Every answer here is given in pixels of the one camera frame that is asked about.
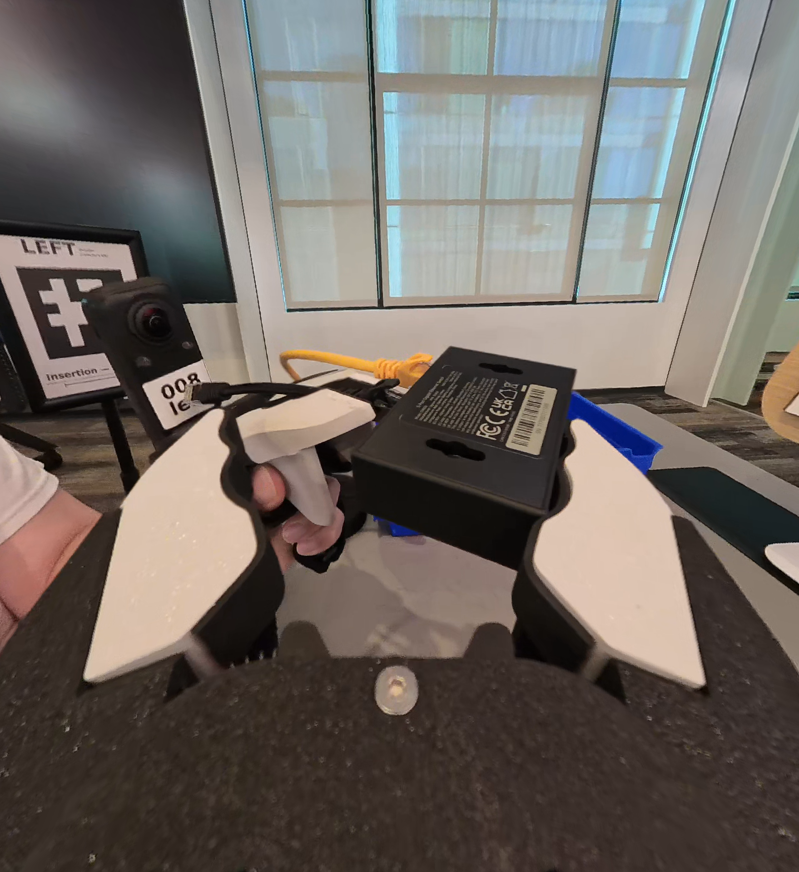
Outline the black network switch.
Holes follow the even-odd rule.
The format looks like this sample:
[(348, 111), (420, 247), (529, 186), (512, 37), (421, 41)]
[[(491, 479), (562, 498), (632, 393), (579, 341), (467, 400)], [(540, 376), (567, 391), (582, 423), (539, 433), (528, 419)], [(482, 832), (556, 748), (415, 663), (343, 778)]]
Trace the black network switch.
[(366, 512), (505, 568), (568, 504), (576, 370), (450, 347), (351, 453)]

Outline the blue plastic bin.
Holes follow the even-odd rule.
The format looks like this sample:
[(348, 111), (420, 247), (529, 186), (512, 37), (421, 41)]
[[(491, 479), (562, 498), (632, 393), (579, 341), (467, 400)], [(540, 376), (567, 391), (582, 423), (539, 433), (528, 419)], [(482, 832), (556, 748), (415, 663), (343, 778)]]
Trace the blue plastic bin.
[(506, 566), (520, 555), (536, 525), (577, 502), (569, 462), (593, 473), (580, 445), (584, 424), (621, 462), (645, 476), (662, 446), (574, 393), (564, 415), (551, 414), (556, 441), (530, 454), (456, 430), (400, 420), (394, 410), (352, 459), (362, 508), (390, 528), (435, 539)]

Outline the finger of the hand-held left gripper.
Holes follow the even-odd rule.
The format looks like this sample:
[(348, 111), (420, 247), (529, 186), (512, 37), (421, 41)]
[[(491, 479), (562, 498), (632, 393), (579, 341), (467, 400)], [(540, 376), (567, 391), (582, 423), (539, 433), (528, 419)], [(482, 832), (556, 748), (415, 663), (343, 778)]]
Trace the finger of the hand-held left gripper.
[(327, 527), (335, 504), (317, 446), (369, 425), (375, 416), (368, 402), (320, 389), (278, 406), (244, 412), (237, 425), (252, 462), (274, 466), (296, 510), (319, 527)]

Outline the person's left forearm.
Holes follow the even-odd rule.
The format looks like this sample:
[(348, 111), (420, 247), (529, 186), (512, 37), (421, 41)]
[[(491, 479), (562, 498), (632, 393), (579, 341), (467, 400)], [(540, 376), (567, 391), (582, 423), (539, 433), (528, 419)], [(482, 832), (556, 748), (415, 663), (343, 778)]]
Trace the person's left forearm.
[(63, 489), (0, 543), (0, 601), (16, 620), (34, 605), (101, 515)]

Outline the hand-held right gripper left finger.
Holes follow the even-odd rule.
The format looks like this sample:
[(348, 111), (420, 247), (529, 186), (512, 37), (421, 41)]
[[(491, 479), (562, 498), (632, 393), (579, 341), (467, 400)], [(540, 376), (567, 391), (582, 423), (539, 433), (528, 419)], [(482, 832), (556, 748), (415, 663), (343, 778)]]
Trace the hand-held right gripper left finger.
[(201, 678), (266, 658), (284, 592), (237, 423), (209, 411), (123, 501), (84, 680), (175, 656)]

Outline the framed black-white marker sign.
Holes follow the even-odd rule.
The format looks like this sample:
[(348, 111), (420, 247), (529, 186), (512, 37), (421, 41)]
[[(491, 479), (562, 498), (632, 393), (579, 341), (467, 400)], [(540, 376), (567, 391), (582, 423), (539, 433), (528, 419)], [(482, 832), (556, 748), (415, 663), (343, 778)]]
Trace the framed black-white marker sign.
[(31, 409), (124, 396), (84, 303), (148, 275), (138, 230), (0, 220), (0, 335)]

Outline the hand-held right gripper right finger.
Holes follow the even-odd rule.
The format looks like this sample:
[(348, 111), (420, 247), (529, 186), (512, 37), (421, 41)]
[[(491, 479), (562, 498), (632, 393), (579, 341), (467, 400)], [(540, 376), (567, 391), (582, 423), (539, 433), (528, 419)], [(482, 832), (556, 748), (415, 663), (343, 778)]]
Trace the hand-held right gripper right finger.
[(568, 502), (532, 532), (522, 576), (540, 647), (568, 650), (569, 669), (597, 682), (613, 662), (689, 689), (706, 686), (673, 515), (645, 474), (582, 420), (569, 431)]

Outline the person's left hand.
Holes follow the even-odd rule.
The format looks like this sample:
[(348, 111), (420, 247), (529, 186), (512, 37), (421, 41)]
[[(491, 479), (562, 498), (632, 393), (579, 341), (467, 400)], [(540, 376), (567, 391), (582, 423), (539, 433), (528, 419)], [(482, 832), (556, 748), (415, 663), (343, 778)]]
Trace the person's left hand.
[(287, 572), (298, 557), (320, 555), (341, 539), (353, 535), (360, 527), (357, 509), (352, 509), (350, 519), (344, 511), (341, 485), (350, 482), (347, 476), (328, 475), (325, 478), (333, 507), (330, 523), (325, 526), (317, 525), (299, 512), (288, 516), (280, 524), (274, 521), (272, 516), (287, 500), (285, 479), (274, 466), (254, 466), (251, 480), (253, 504), (263, 518), (283, 572)]

